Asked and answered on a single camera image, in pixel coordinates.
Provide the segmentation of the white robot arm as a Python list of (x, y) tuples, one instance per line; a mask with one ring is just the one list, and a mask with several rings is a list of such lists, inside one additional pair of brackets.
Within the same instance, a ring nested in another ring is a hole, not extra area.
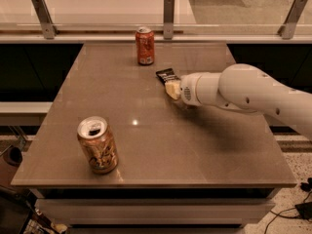
[(292, 89), (252, 65), (236, 63), (220, 73), (198, 72), (182, 77), (169, 68), (156, 75), (175, 100), (269, 115), (312, 139), (312, 95)]

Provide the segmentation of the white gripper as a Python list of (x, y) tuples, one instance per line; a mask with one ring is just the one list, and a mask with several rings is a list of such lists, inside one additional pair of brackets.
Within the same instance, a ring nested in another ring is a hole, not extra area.
[(166, 93), (174, 100), (181, 99), (188, 105), (223, 105), (223, 97), (218, 91), (219, 73), (198, 72), (165, 83)]

